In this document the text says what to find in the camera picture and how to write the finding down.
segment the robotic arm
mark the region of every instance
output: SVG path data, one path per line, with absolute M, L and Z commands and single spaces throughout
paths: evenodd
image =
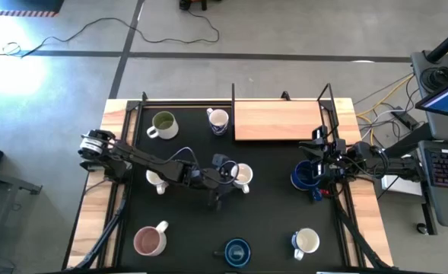
M 193 151 L 182 148 L 168 160 L 162 160 L 144 151 L 140 151 L 123 141 L 116 140 L 115 135 L 105 130 L 91 130 L 82 136 L 79 155 L 85 159 L 81 166 L 90 170 L 93 166 L 102 167 L 105 177 L 111 181 L 122 182 L 131 170 L 132 164 L 138 164 L 155 172 L 161 179 L 175 186 L 185 186 L 197 190 L 208 190 L 211 207 L 220 208 L 220 198 L 229 193 L 232 182 L 238 175 L 230 175 L 231 168 L 237 165 L 224 155 L 214 155 L 215 168 L 201 169 Z M 173 160 L 183 150 L 192 153 L 194 161 Z

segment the blue mug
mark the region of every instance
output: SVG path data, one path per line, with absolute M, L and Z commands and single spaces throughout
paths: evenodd
M 207 109 L 208 123 L 210 123 L 211 131 L 215 135 L 223 135 L 227 131 L 229 123 L 229 114 L 225 110 Z
M 320 180 L 313 178 L 313 166 L 310 161 L 301 161 L 297 164 L 291 173 L 291 183 L 298 190 L 309 190 L 315 201 L 322 200 L 322 193 L 318 188 Z
M 229 266 L 243 268 L 251 259 L 251 247 L 242 238 L 234 238 L 227 242 L 224 252 L 214 252 L 216 256 L 224 256 Z

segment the mug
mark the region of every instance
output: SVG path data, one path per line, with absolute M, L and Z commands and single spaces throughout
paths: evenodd
M 153 117 L 153 126 L 146 132 L 149 138 L 171 139 L 178 133 L 178 123 L 169 111 L 161 111 Z
M 156 187 L 157 194 L 163 195 L 164 190 L 169 186 L 169 183 L 163 181 L 155 172 L 151 170 L 146 171 L 146 180 Z
M 320 245 L 318 234 L 311 228 L 301 228 L 293 234 L 291 244 L 294 247 L 294 259 L 301 260 L 305 253 L 313 253 Z
M 313 179 L 313 166 L 310 161 L 301 161 L 291 172 L 291 184 L 297 190 L 309 190 L 312 193 L 312 197 L 315 201 L 322 200 L 322 193 L 320 192 L 318 185 L 320 180 Z
M 225 244 L 224 252 L 215 251 L 215 256 L 224 256 L 229 266 L 244 267 L 251 259 L 251 247 L 242 238 L 234 238 Z
M 166 247 L 168 222 L 162 221 L 156 228 L 143 227 L 134 236 L 134 249 L 142 256 L 157 256 Z
M 253 179 L 253 170 L 247 164 L 238 164 L 239 173 L 237 174 L 237 167 L 234 166 L 230 170 L 230 175 L 237 178 L 234 182 L 235 187 L 240 188 L 245 194 L 249 193 L 249 183 Z
M 211 131 L 215 135 L 223 135 L 227 131 L 229 123 L 229 115 L 225 110 L 207 109 L 208 123 L 210 123 Z

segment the wooden cutting board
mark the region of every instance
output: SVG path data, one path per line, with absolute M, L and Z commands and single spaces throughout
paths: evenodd
M 316 100 L 235 101 L 236 140 L 307 140 L 322 125 Z

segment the dark blue mug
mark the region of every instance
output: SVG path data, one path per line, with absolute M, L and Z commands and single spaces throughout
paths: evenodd
M 242 238 L 234 238 L 225 244 L 224 252 L 214 252 L 216 256 L 224 256 L 229 266 L 244 267 L 251 259 L 251 247 Z
M 315 201 L 322 200 L 322 193 L 318 185 L 320 180 L 313 178 L 313 165 L 310 161 L 301 161 L 291 173 L 291 183 L 298 190 L 309 190 Z

